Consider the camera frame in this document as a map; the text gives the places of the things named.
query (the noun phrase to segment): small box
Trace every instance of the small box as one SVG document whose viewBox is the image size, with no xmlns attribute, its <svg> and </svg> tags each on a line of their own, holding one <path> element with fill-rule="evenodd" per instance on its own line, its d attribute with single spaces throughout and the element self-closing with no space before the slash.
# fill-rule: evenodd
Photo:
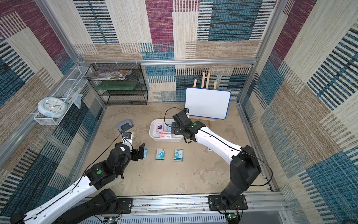
<svg viewBox="0 0 358 224">
<path fill-rule="evenodd" d="M 159 138 L 171 138 L 171 134 L 160 134 Z"/>
<path fill-rule="evenodd" d="M 174 161 L 183 161 L 183 150 L 182 149 L 175 149 Z"/>
<path fill-rule="evenodd" d="M 147 148 L 144 148 L 144 158 L 143 159 L 147 159 Z"/>
<path fill-rule="evenodd" d="M 155 160 L 164 161 L 165 149 L 157 149 Z"/>
<path fill-rule="evenodd" d="M 157 133 L 160 133 L 163 131 L 163 124 L 157 124 Z"/>
<path fill-rule="evenodd" d="M 166 132 L 171 132 L 171 126 L 166 125 L 165 131 L 166 131 Z"/>
</svg>

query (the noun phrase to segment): floor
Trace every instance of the floor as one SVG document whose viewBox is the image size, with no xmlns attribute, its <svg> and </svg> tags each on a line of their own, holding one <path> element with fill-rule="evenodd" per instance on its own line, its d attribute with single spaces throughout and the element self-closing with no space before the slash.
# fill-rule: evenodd
<svg viewBox="0 0 358 224">
<path fill-rule="evenodd" d="M 145 143 L 148 148 L 147 159 L 131 161 L 124 172 L 124 179 L 117 178 L 103 189 L 111 188 L 117 196 L 221 192 L 229 182 L 230 166 L 216 153 L 209 152 L 205 146 L 196 142 L 155 142 L 149 136 L 150 123 L 154 119 L 163 118 L 165 111 L 174 106 L 184 108 L 184 104 L 109 106 L 83 169 L 119 135 L 117 124 L 129 119 L 134 125 L 130 129 L 134 132 L 133 147 L 138 148 Z M 166 118 L 171 118 L 177 112 L 178 109 L 171 109 Z M 250 144 L 234 103 L 230 103 L 227 118 L 213 122 L 211 129 L 235 144 Z M 107 159 L 113 148 L 114 144 L 97 161 Z M 165 148 L 165 159 L 155 161 L 156 149 L 160 148 Z M 174 149 L 184 150 L 182 162 L 174 162 Z M 256 185 L 264 183 L 261 175 L 254 181 Z M 251 186 L 248 191 L 266 190 L 265 186 Z"/>
</svg>

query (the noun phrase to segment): patterned carpet wall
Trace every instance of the patterned carpet wall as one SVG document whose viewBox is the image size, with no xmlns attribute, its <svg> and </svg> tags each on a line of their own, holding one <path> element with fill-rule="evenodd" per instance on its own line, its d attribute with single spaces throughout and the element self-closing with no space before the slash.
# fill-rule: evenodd
<svg viewBox="0 0 358 224">
<path fill-rule="evenodd" d="M 36 125 L 0 169 L 0 223 L 67 188 L 102 113 L 86 84 L 81 109 L 72 106 L 60 125 Z"/>
<path fill-rule="evenodd" d="M 48 0 L 84 60 L 255 58 L 276 0 Z"/>
<path fill-rule="evenodd" d="M 289 0 L 242 103 L 296 223 L 358 220 L 358 1 Z"/>
<path fill-rule="evenodd" d="M 0 145 L 74 65 L 34 0 L 0 0 Z"/>
<path fill-rule="evenodd" d="M 201 87 L 203 72 L 210 73 L 208 88 L 231 91 L 236 100 L 246 81 L 251 65 L 200 65 L 200 66 L 142 66 L 149 91 L 148 102 L 183 102 L 185 90 L 194 85 Z"/>
<path fill-rule="evenodd" d="M 0 0 L 0 145 L 74 65 L 33 0 Z M 28 211 L 71 182 L 102 113 L 86 85 L 81 109 L 59 126 L 36 125 L 0 167 L 0 223 Z"/>
</svg>

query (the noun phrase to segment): white wire rack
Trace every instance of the white wire rack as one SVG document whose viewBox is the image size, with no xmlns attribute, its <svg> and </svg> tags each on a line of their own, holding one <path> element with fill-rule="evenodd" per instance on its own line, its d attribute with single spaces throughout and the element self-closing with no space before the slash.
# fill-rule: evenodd
<svg viewBox="0 0 358 224">
<path fill-rule="evenodd" d="M 64 104 L 67 105 L 66 112 L 59 118 L 50 118 L 43 114 L 37 113 L 34 119 L 40 125 L 59 125 L 62 121 L 63 117 L 66 115 L 73 102 L 67 103 L 68 99 L 72 92 L 76 92 L 79 88 L 84 87 L 87 83 L 87 79 L 84 79 L 83 76 L 88 71 L 88 74 L 91 74 L 92 71 L 88 69 L 86 66 L 78 66 L 76 67 L 71 74 L 66 78 L 66 80 L 60 85 L 60 87 L 56 90 L 56 92 L 50 96 L 56 97 L 64 101 Z"/>
</svg>

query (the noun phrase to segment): mounting plate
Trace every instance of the mounting plate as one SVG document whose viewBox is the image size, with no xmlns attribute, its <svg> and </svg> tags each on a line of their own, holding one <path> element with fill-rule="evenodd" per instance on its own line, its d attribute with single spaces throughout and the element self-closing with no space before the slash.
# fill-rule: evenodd
<svg viewBox="0 0 358 224">
<path fill-rule="evenodd" d="M 238 210 L 242 210 L 242 208 L 246 210 L 248 208 L 245 195 L 239 195 L 236 202 L 230 207 L 230 209 L 224 209 L 223 204 L 221 203 L 220 195 L 209 195 L 208 200 L 210 211 L 236 210 L 236 206 Z"/>
<path fill-rule="evenodd" d="M 122 205 L 122 214 L 130 214 L 132 211 L 133 198 L 118 198 L 118 204 Z M 103 212 L 99 213 L 99 215 L 115 214 L 119 213 L 119 211 L 120 210 L 117 209 L 114 212 Z"/>
</svg>

